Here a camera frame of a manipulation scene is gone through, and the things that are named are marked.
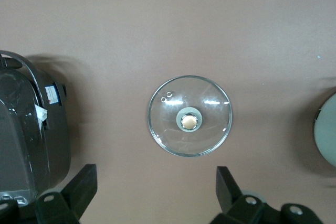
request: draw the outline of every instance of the round metal object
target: round metal object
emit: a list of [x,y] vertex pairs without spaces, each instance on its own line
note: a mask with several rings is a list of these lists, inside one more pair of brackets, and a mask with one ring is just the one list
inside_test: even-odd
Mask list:
[[224,90],[200,76],[181,76],[161,85],[153,95],[148,124],[166,151],[185,157],[205,155],[227,138],[232,107]]
[[315,119],[314,138],[322,156],[336,166],[336,94],[319,110]]
[[6,209],[8,206],[9,206],[8,203],[2,203],[2,204],[0,205],[0,210],[4,210],[4,209]]
[[52,201],[54,198],[55,198],[54,195],[48,195],[47,197],[45,197],[43,199],[43,201],[44,202],[49,202],[49,201]]
[[257,193],[256,191],[244,190],[242,189],[241,193],[245,196],[252,196],[260,199],[262,203],[267,203],[265,197],[261,193]]
[[297,207],[297,206],[290,206],[289,210],[296,215],[303,215],[303,212],[301,210],[301,208]]
[[198,123],[197,117],[192,114],[186,114],[181,119],[181,125],[186,130],[193,130]]
[[202,121],[202,114],[193,107],[181,109],[176,116],[176,125],[184,132],[197,131],[201,127]]
[[257,203],[257,200],[251,196],[246,197],[246,202],[249,203],[250,205],[255,205]]

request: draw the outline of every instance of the button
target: button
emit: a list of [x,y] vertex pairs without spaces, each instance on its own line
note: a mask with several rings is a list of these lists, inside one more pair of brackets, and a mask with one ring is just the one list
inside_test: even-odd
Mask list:
[[19,205],[24,205],[27,203],[27,200],[24,197],[16,197],[14,198]]
[[182,117],[182,126],[187,130],[192,130],[197,126],[197,118],[194,115],[187,114]]
[[4,196],[2,196],[2,199],[3,199],[3,200],[10,200],[10,199],[12,199],[12,198],[11,198],[11,196],[9,196],[9,195],[4,195]]

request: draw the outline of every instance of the black plastic bracket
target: black plastic bracket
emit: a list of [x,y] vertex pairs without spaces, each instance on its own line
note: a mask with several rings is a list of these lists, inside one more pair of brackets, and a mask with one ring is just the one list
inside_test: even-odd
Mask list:
[[216,195],[223,211],[211,224],[323,224],[308,207],[285,204],[281,211],[255,196],[243,195],[227,167],[218,167]]
[[85,165],[61,193],[47,193],[18,208],[15,200],[0,201],[1,224],[79,224],[97,192],[97,167]]

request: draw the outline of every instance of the brown background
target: brown background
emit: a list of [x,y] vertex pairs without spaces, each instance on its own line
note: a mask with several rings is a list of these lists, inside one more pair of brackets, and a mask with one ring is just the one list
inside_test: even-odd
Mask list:
[[[276,209],[296,202],[336,220],[336,168],[313,120],[335,92],[335,0],[0,0],[0,48],[66,83],[69,179],[98,165],[89,223],[209,223],[216,166]],[[173,156],[152,138],[155,90],[184,74],[231,99],[234,123],[214,152]]]

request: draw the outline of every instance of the glass pot lid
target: glass pot lid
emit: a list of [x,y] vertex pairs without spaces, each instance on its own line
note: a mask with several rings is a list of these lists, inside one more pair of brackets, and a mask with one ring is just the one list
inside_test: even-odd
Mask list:
[[213,81],[181,76],[155,92],[148,124],[154,139],[166,151],[201,156],[218,148],[228,136],[232,107],[224,90]]

